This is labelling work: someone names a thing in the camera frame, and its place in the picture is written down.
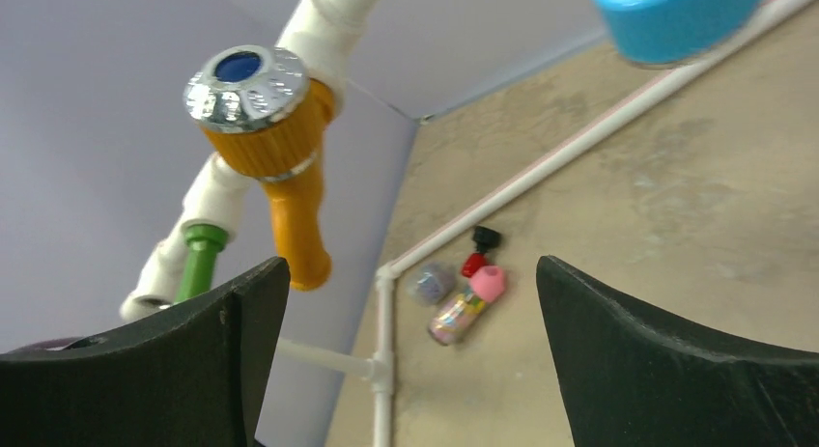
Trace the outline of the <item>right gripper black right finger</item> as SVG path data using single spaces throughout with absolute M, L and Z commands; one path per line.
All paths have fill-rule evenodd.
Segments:
M 554 256 L 536 284 L 578 446 L 814 446 L 818 356 L 718 331 Z

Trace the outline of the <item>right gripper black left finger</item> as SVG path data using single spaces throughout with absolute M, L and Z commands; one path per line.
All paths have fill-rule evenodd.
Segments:
M 5 446 L 251 446 L 290 283 L 284 259 L 60 350 L 1 357 Z

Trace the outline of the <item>orange water faucet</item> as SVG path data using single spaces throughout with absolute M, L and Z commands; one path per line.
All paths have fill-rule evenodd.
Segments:
M 332 269 L 319 223 L 331 91 L 284 48 L 239 45 L 201 67 L 185 87 L 184 103 L 226 164 L 264 189 L 292 287 L 322 286 Z

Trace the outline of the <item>white PVC pipe frame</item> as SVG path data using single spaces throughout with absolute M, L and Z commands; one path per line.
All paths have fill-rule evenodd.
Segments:
M 394 285 L 396 446 L 579 446 L 553 356 L 566 349 L 604 395 L 593 359 L 602 310 L 559 294 L 547 331 L 536 265 L 553 255 L 651 305 L 742 338 L 818 349 L 818 0 L 773 0 L 775 27 L 693 80 L 643 70 L 600 44 L 419 129 L 381 257 Z M 495 210 L 509 290 L 454 347 L 406 294 L 425 261 L 455 262 L 466 236 L 418 251 L 501 181 L 589 131 L 600 144 Z

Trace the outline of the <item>green water faucet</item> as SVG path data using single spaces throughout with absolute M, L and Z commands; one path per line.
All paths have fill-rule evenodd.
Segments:
M 209 224 L 192 225 L 184 230 L 187 253 L 175 303 L 189 300 L 212 288 L 217 258 L 228 240 L 229 234 L 225 230 Z

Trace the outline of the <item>blue water faucet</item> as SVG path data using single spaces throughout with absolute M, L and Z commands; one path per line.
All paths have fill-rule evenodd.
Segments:
M 764 0 L 592 0 L 620 55 L 643 66 L 681 64 L 724 43 Z

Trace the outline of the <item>pink capped colourful bottle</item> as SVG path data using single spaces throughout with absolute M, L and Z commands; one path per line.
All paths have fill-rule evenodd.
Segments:
M 487 307 L 507 289 L 506 271 L 496 265 L 480 267 L 466 287 L 441 307 L 430 321 L 428 332 L 442 346 L 460 342 Z

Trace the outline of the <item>red and black faucet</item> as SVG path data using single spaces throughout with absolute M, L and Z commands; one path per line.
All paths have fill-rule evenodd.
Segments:
M 471 278 L 481 267 L 490 263 L 488 255 L 500 246 L 502 234 L 485 226 L 476 226 L 471 240 L 474 244 L 473 252 L 461 267 L 461 275 L 465 278 Z

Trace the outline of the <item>clear plastic cup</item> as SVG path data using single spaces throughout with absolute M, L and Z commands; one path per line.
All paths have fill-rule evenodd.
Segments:
M 452 293 L 456 285 L 457 276 L 452 265 L 429 262 L 413 274 L 406 291 L 418 303 L 433 306 Z

